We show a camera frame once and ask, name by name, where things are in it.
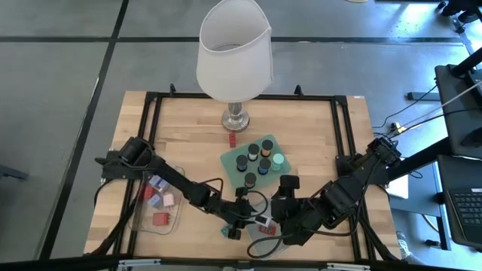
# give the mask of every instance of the red block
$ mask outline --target red block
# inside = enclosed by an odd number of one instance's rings
[[[236,147],[236,134],[234,132],[232,132],[231,134],[229,134],[229,146],[231,148],[235,148]]]
[[[144,190],[144,199],[150,199],[156,193],[152,186],[146,186]]]
[[[169,213],[155,213],[152,216],[154,226],[165,226],[169,223]]]
[[[275,236],[276,235],[276,227],[275,226],[261,226],[259,225],[259,232],[260,233],[265,233],[267,235]]]

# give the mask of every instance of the keyboard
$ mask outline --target keyboard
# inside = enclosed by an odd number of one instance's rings
[[[453,189],[449,195],[464,237],[478,236],[482,230],[482,188]]]

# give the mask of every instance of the black bottle cap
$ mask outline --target black bottle cap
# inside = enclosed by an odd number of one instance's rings
[[[259,167],[261,169],[269,169],[271,166],[271,161],[267,158],[263,158],[261,159],[261,161],[259,161]]]
[[[249,145],[249,147],[248,147],[248,152],[249,152],[250,154],[258,154],[258,152],[259,152],[259,146],[256,145],[256,144],[251,144],[251,145]]]
[[[269,139],[266,139],[265,141],[263,141],[263,144],[261,146],[263,146],[263,150],[271,151],[271,149],[273,148],[273,142]]]
[[[256,184],[256,175],[253,172],[244,175],[244,183],[248,187],[254,187]]]
[[[239,155],[237,158],[236,158],[236,164],[238,166],[246,166],[248,164],[248,157],[246,157],[246,155]]]

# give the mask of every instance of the lamp base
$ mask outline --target lamp base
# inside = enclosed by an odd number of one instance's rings
[[[244,109],[238,115],[232,115],[229,110],[223,113],[222,117],[223,127],[228,132],[242,132],[248,128],[249,115]]]

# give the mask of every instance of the small cube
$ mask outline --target small cube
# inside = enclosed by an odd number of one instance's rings
[[[236,134],[234,132],[232,132],[231,134],[229,134],[229,146],[231,148],[235,148],[236,147]]]
[[[165,226],[169,223],[169,213],[155,213],[152,216],[154,226]]]
[[[224,226],[222,229],[221,229],[221,234],[224,236],[224,237],[227,237],[227,232],[229,232],[229,230],[231,229],[231,225],[226,225]]]
[[[276,235],[276,227],[270,225],[268,227],[259,225],[259,232],[266,233],[267,235],[275,236]]]
[[[152,186],[146,186],[144,190],[144,198],[150,199],[153,195],[155,195],[156,190]]]
[[[167,190],[167,188],[169,188],[169,183],[166,180],[161,179],[156,188],[159,190],[159,192],[164,192]]]
[[[174,202],[174,195],[171,193],[166,193],[163,195],[163,203],[165,207],[173,206]]]
[[[161,178],[157,175],[152,175],[152,177],[149,179],[149,184],[152,186],[152,187],[156,187],[159,182],[160,182]]]
[[[159,208],[163,205],[163,200],[160,198],[159,195],[153,195],[152,198],[148,201],[149,205],[154,208]]]

